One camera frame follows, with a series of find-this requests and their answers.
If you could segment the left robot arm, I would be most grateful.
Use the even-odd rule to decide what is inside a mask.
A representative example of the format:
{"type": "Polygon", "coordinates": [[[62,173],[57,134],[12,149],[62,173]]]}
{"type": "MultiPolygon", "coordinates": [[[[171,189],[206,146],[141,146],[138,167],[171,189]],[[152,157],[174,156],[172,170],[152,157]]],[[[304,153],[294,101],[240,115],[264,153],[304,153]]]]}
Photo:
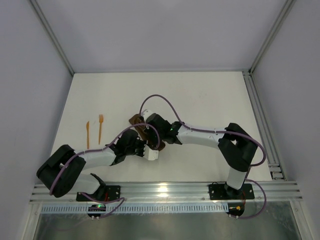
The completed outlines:
{"type": "Polygon", "coordinates": [[[127,156],[145,155],[147,141],[138,133],[129,129],[103,151],[91,151],[77,155],[68,144],[56,150],[52,156],[37,170],[37,178],[50,190],[52,195],[60,198],[69,192],[85,193],[98,201],[110,200],[105,182],[95,173],[83,174],[82,171],[101,166],[115,166],[122,163],[127,156]]]}

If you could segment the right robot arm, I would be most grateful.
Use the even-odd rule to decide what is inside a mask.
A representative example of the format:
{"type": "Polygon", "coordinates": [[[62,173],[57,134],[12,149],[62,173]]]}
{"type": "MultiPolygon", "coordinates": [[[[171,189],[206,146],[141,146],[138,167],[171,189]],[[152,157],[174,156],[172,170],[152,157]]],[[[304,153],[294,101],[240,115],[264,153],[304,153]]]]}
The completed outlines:
{"type": "Polygon", "coordinates": [[[257,151],[258,145],[250,140],[250,136],[236,123],[230,123],[226,128],[200,129],[186,127],[184,123],[175,121],[169,123],[159,114],[144,110],[141,118],[153,126],[144,132],[150,142],[186,145],[193,144],[220,150],[227,164],[229,173],[224,184],[225,194],[230,199],[236,199],[243,193],[246,174],[257,151]]]}

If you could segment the brown cloth napkin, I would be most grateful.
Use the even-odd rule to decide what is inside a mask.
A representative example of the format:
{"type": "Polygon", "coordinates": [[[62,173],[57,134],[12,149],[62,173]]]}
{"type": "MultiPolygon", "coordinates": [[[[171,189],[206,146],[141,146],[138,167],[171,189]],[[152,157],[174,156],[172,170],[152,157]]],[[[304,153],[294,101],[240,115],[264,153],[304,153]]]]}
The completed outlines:
{"type": "MultiPolygon", "coordinates": [[[[139,114],[133,115],[128,121],[132,126],[145,123],[143,117],[139,114]]],[[[140,137],[144,141],[147,141],[148,147],[152,150],[162,151],[165,148],[166,144],[162,140],[160,141],[160,144],[158,146],[157,134],[150,126],[139,125],[135,126],[134,128],[139,133],[140,137]]]]}

